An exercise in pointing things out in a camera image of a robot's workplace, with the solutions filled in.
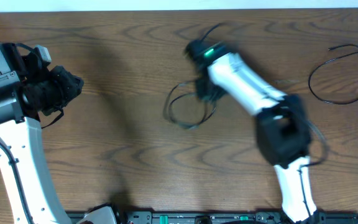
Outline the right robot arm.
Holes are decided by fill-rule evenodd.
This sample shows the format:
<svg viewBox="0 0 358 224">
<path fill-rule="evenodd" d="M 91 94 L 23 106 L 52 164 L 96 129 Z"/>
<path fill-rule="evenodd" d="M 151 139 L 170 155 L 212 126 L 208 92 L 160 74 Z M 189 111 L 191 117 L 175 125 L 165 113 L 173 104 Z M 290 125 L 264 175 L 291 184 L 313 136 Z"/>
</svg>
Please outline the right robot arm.
<svg viewBox="0 0 358 224">
<path fill-rule="evenodd" d="M 240 53 L 222 42 L 192 40 L 185 53 L 203 78 L 231 95 L 254 118 L 257 147 L 277 175 L 286 222 L 318 223 L 309 168 L 327 159 L 329 146 L 308 119 L 300 97 L 267 83 Z"/>
</svg>

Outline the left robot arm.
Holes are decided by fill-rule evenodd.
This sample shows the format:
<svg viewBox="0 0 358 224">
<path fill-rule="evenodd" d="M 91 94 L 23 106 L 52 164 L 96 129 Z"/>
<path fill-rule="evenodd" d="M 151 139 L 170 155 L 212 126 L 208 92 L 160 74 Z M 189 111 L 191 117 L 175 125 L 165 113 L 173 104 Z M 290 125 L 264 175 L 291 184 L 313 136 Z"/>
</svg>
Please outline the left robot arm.
<svg viewBox="0 0 358 224">
<path fill-rule="evenodd" d="M 61 205 L 45 159 L 40 116 L 57 113 L 80 93 L 80 77 L 51 67 L 48 49 L 0 44 L 0 171 L 15 223 L 117 223 L 108 204 L 79 215 Z"/>
</svg>

